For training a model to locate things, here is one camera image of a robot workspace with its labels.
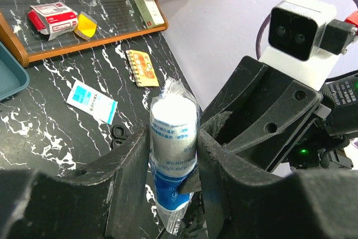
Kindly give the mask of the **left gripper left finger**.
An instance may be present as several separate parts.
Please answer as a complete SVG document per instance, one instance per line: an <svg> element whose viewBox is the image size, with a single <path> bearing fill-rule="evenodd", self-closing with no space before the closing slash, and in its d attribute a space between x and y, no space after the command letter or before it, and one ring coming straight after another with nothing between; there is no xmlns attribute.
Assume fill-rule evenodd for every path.
<svg viewBox="0 0 358 239"><path fill-rule="evenodd" d="M149 146L143 128L64 177L1 171L1 237L137 238Z"/></svg>

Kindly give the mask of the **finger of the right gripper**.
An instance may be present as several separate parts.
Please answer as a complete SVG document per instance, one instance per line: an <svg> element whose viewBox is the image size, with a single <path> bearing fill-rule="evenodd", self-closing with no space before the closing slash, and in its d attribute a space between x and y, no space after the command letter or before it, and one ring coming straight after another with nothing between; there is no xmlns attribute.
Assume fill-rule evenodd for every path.
<svg viewBox="0 0 358 239"><path fill-rule="evenodd" d="M226 150L272 172L312 125L322 94L249 56L201 115Z"/></svg>

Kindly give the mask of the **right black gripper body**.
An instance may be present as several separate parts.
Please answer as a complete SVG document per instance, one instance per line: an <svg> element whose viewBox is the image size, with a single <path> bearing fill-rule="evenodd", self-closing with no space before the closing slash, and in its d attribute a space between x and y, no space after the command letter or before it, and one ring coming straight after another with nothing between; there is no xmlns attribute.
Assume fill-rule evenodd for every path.
<svg viewBox="0 0 358 239"><path fill-rule="evenodd" d="M293 171L354 167L344 149L357 138L357 73L330 78L321 93L318 118L288 154Z"/></svg>

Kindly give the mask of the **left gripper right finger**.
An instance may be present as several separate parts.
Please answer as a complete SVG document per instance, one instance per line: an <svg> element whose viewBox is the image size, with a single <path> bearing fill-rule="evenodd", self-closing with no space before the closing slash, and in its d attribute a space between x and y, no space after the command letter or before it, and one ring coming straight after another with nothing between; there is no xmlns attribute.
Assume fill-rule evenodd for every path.
<svg viewBox="0 0 358 239"><path fill-rule="evenodd" d="M357 172L308 170L280 177L197 134L209 238L356 238Z"/></svg>

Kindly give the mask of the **white blue pill bottle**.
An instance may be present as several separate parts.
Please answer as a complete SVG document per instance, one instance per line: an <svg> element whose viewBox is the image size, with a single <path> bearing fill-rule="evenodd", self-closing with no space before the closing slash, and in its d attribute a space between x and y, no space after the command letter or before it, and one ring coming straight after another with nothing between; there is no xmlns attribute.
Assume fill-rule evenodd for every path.
<svg viewBox="0 0 358 239"><path fill-rule="evenodd" d="M181 194L179 185L197 165L200 124L194 96L180 80L167 78L150 106L149 162L156 190L156 207L166 231L178 235L194 192Z"/></svg>

